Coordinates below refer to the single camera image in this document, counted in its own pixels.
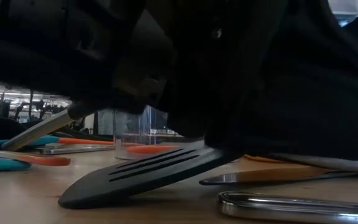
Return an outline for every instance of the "wooden table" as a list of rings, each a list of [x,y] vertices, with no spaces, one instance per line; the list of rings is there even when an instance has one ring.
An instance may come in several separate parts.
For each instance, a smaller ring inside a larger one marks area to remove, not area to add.
[[[219,214],[216,211],[215,196],[225,190],[358,202],[358,179],[316,180],[248,188],[207,187],[198,184],[204,177],[239,170],[294,166],[244,160],[138,195],[138,202],[130,206],[67,210],[59,207],[57,200],[74,181],[93,170],[119,162],[114,158],[114,151],[69,156],[73,159],[69,167],[33,166],[28,171],[1,172],[0,224],[261,223]]]

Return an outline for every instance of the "plastic container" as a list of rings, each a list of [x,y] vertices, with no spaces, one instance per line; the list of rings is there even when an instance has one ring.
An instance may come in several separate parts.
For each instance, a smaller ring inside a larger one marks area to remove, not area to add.
[[[168,129],[167,115],[149,106],[138,116],[115,111],[113,123],[118,159],[139,159],[196,140]]]

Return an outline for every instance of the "spatula slot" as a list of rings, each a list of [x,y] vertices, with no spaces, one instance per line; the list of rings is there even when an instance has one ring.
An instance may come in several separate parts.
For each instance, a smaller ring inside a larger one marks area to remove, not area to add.
[[[139,164],[139,165],[134,166],[134,167],[117,170],[117,171],[115,171],[115,172],[110,173],[109,175],[119,174],[119,173],[122,173],[122,172],[130,171],[130,170],[134,170],[134,169],[139,169],[139,168],[146,167],[146,166],[149,166],[149,165],[157,164],[157,163],[159,163],[159,162],[165,162],[165,161],[168,161],[168,160],[170,160],[170,159],[175,159],[175,158],[178,158],[178,157],[180,157],[180,156],[184,156],[184,155],[190,154],[190,153],[192,153],[192,152],[195,152],[195,150],[190,150],[190,151],[183,152],[183,153],[180,153],[180,154],[177,154],[177,155],[174,155],[174,156],[168,156],[168,157],[165,157],[165,158],[162,158],[162,159],[158,159],[158,160],[155,160],[155,161],[146,162],[146,163],[144,163],[144,164]]]
[[[143,169],[143,170],[140,170],[140,171],[137,171],[137,172],[133,172],[133,173],[130,173],[130,174],[126,174],[126,175],[122,175],[120,177],[116,177],[116,178],[113,178],[111,180],[109,180],[110,182],[113,182],[113,181],[116,181],[116,180],[121,180],[121,179],[125,179],[125,178],[128,178],[128,177],[133,177],[135,175],[141,175],[141,174],[146,174],[148,172],[152,172],[152,171],[155,171],[155,170],[159,170],[159,169],[163,169],[163,168],[166,168],[166,167],[169,167],[169,166],[173,166],[175,164],[179,164],[181,162],[185,162],[185,161],[188,161],[190,159],[194,159],[196,157],[198,157],[200,155],[196,155],[196,156],[190,156],[190,157],[187,157],[187,158],[184,158],[184,159],[178,159],[178,160],[175,160],[175,161],[172,161],[172,162],[168,162],[166,164],[161,164],[159,166],[155,166],[155,167],[152,167],[152,168],[149,168],[149,169]]]
[[[120,168],[123,168],[123,167],[127,167],[127,166],[131,166],[131,165],[134,165],[134,164],[138,164],[138,163],[141,163],[141,162],[144,162],[144,161],[149,161],[151,159],[156,159],[156,158],[159,158],[159,157],[163,157],[163,156],[166,156],[166,155],[170,155],[170,154],[173,154],[173,153],[176,153],[176,152],[179,152],[179,151],[182,151],[184,149],[177,149],[177,150],[174,150],[174,151],[171,151],[171,152],[166,152],[164,154],[159,154],[159,155],[156,155],[156,156],[152,156],[152,157],[148,157],[148,158],[145,158],[145,159],[139,159],[137,161],[134,161],[134,162],[131,162],[131,163],[128,163],[128,164],[124,164],[122,166],[119,166],[117,167],[117,169],[120,169]]]

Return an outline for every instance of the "slotted spatula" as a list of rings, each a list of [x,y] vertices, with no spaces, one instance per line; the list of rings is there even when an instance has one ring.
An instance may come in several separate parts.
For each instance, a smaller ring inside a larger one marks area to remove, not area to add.
[[[205,148],[204,141],[172,151],[96,170],[69,187],[60,197],[65,208],[113,206],[131,195],[187,179],[244,155],[243,151]]]

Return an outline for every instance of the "metal utensil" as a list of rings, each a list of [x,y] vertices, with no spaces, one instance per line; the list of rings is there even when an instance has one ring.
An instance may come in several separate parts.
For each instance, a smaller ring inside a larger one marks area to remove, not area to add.
[[[358,203],[223,192],[218,209],[232,217],[284,223],[358,223]]]
[[[296,182],[305,180],[330,179],[356,175],[354,172],[341,172],[318,167],[275,168],[265,170],[251,170],[223,174],[203,179],[201,185],[233,185],[233,184],[261,184]]]
[[[39,124],[18,134],[9,141],[2,144],[1,149],[4,151],[17,151],[19,148],[30,144],[34,140],[55,131],[66,124],[76,121],[82,117],[88,116],[96,111],[96,108],[86,105],[70,105],[68,109],[48,118]]]
[[[326,169],[358,172],[358,161],[350,161],[346,159],[280,153],[268,154],[267,157],[271,159],[278,159],[282,161],[304,164],[308,166],[322,167]]]
[[[70,147],[46,147],[41,148],[40,153],[43,155],[59,155],[59,154],[71,154],[79,152],[98,152],[98,151],[110,151],[114,150],[114,146],[70,146]]]

